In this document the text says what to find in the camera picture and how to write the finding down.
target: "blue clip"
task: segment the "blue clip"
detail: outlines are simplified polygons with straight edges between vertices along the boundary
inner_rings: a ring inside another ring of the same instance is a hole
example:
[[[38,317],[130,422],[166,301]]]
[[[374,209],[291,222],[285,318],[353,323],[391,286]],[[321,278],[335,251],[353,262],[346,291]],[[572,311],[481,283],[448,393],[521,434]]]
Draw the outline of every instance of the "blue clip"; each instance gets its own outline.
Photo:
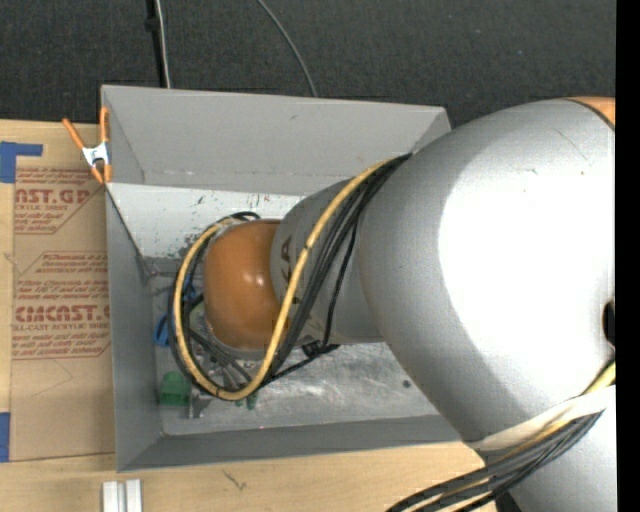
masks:
[[[196,289],[191,281],[191,277],[187,277],[182,290],[182,300],[184,302],[192,300],[197,295]],[[167,314],[165,313],[160,317],[160,320],[158,320],[156,328],[153,331],[153,342],[159,347],[169,346],[169,332],[167,330],[169,326],[167,323]]]

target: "cable tie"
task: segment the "cable tie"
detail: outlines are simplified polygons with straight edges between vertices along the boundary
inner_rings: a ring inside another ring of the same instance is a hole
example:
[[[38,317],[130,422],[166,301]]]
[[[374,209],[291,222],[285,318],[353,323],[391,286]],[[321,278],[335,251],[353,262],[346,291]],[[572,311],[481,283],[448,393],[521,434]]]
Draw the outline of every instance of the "cable tie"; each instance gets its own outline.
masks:
[[[302,351],[307,357],[315,357],[321,352],[321,350],[322,346],[319,341],[312,341],[310,343],[302,345]]]
[[[562,402],[530,420],[491,434],[479,441],[465,444],[476,451],[495,451],[512,448],[535,438],[555,423],[572,420],[604,411],[615,400],[616,386],[611,385]]]

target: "orange clip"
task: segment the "orange clip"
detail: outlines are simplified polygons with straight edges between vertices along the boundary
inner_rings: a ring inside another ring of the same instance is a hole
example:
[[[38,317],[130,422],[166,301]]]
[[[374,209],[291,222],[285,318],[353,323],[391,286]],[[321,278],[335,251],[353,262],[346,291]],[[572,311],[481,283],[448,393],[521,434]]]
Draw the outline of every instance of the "orange clip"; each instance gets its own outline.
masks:
[[[74,144],[82,151],[84,154],[87,163],[91,166],[91,174],[96,179],[100,185],[104,185],[106,183],[111,182],[111,178],[113,176],[113,172],[111,169],[111,163],[109,162],[109,152],[107,148],[107,143],[110,141],[109,138],[109,110],[107,107],[102,107],[100,109],[100,144],[98,144],[95,148],[88,148],[85,146],[82,137],[76,130],[73,123],[69,121],[66,117],[62,120],[62,124],[69,132],[71,139]],[[103,168],[102,173],[98,170],[96,162],[102,161]]]

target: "wire bundle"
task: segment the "wire bundle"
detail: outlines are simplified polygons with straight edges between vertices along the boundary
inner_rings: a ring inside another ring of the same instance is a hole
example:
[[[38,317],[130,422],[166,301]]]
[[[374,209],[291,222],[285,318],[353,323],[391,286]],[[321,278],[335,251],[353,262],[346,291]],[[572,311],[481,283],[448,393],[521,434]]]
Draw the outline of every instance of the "wire bundle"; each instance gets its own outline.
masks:
[[[289,36],[289,33],[284,28],[280,20],[276,17],[274,12],[269,8],[264,0],[255,0],[256,4],[267,14],[269,19],[273,22],[278,32],[282,35],[285,42],[293,52],[296,61],[300,65],[300,69],[304,73],[305,80],[309,85],[311,94],[318,98],[318,89],[311,78],[309,69],[298,50],[298,47],[293,42],[293,39]],[[165,28],[165,16],[163,12],[162,0],[146,0],[147,4],[147,19],[145,20],[145,27],[147,31],[151,32],[153,37],[153,51],[155,55],[156,67],[158,71],[158,78],[160,81],[160,87],[171,89],[173,87],[171,74],[169,72],[169,52],[167,49],[167,34]]]
[[[615,362],[583,394],[592,393],[615,381]],[[436,512],[472,500],[455,509],[471,512],[499,498],[534,471],[567,452],[591,429],[603,411],[568,422],[553,423],[539,435],[511,449],[485,467],[416,492],[387,512]]]
[[[236,214],[225,217],[207,228],[187,251],[169,297],[167,318],[174,319],[173,326],[170,326],[172,328],[168,329],[169,344],[182,372],[189,376],[196,385],[213,396],[222,400],[236,401],[246,398],[260,387],[299,369],[317,357],[335,350],[337,346],[329,344],[333,312],[340,293],[342,279],[355,245],[358,220],[369,201],[380,190],[382,185],[389,179],[399,165],[407,160],[409,156],[410,155],[403,155],[366,169],[350,180],[330,202],[329,206],[314,225],[306,240],[305,247],[298,255],[271,340],[260,368],[253,379],[247,380],[246,376],[243,375],[247,382],[235,382],[233,387],[225,387],[214,382],[198,362],[193,351],[192,340],[195,340],[214,360],[222,362],[223,366],[233,367],[231,361],[228,360],[228,358],[233,359],[231,356],[222,354],[221,358],[220,352],[223,352],[222,349],[216,347],[202,336],[193,336],[193,330],[189,328],[188,317],[192,308],[195,307],[195,301],[185,300],[184,291],[185,286],[193,282],[197,265],[206,251],[209,240],[232,223],[248,221],[248,217],[251,216],[255,218],[257,216],[254,213]],[[319,249],[311,277],[304,289],[296,313],[291,319],[287,334],[284,336],[284,339],[282,339],[285,324],[288,321],[288,315],[293,304],[293,298],[302,272],[309,259],[310,251],[327,226],[330,227],[326,230],[326,237]],[[279,372],[278,370],[280,370],[298,342],[309,312],[315,303],[342,243],[349,233],[351,233],[351,239],[345,251],[338,278],[334,285],[323,339],[303,347],[307,355],[306,360]]]

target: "blue tape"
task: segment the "blue tape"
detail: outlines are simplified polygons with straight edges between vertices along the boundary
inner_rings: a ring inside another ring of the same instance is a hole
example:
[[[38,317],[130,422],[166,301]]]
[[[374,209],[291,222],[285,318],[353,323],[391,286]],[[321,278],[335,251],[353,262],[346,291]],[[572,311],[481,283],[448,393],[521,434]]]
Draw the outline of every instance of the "blue tape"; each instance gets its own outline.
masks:
[[[0,142],[0,183],[16,182],[16,157],[42,156],[42,144]]]
[[[8,412],[0,412],[0,462],[9,462],[9,419]]]
[[[167,331],[167,314],[162,315],[153,331],[153,342],[159,347],[169,346],[169,332]]]

